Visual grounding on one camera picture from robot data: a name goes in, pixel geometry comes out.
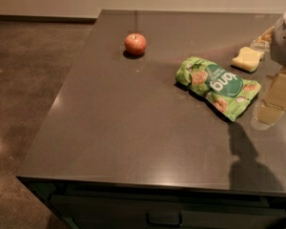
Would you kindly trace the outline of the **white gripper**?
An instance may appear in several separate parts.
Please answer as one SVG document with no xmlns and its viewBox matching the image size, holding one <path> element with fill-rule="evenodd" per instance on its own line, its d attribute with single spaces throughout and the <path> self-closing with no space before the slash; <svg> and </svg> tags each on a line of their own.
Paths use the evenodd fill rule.
<svg viewBox="0 0 286 229">
<path fill-rule="evenodd" d="M 271 58 L 286 66 L 286 11 L 250 45 L 256 51 L 271 53 Z M 274 126 L 286 112 L 286 67 L 274 76 L 267 76 L 265 92 L 257 100 L 251 125 L 256 130 L 267 130 Z"/>
</svg>

